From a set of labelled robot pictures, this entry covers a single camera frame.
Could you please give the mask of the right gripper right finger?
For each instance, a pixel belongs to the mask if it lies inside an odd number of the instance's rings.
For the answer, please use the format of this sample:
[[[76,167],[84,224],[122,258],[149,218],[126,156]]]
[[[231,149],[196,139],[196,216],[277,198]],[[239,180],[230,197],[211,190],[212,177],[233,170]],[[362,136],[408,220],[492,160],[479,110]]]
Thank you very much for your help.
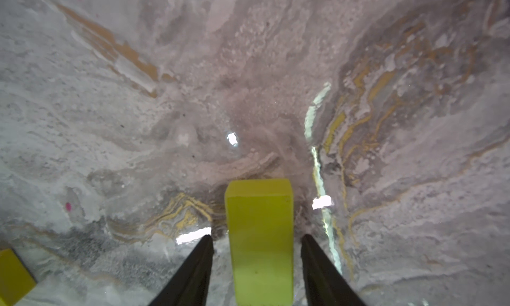
[[[305,294],[310,306],[366,306],[310,234],[301,238]]]

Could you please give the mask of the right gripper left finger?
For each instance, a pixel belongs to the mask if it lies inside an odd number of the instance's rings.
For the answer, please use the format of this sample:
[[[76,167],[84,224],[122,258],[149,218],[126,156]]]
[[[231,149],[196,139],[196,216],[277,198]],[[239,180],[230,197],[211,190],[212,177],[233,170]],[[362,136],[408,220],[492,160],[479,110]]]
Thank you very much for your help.
[[[206,305],[213,254],[213,239],[205,235],[149,306]]]

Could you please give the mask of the yellow-green long block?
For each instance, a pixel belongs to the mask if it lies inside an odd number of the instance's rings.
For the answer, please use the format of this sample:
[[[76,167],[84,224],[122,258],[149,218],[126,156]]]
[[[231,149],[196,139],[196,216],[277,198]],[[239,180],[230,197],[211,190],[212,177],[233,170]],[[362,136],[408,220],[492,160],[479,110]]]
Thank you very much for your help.
[[[37,285],[12,249],[1,251],[0,276],[2,306],[15,305]]]

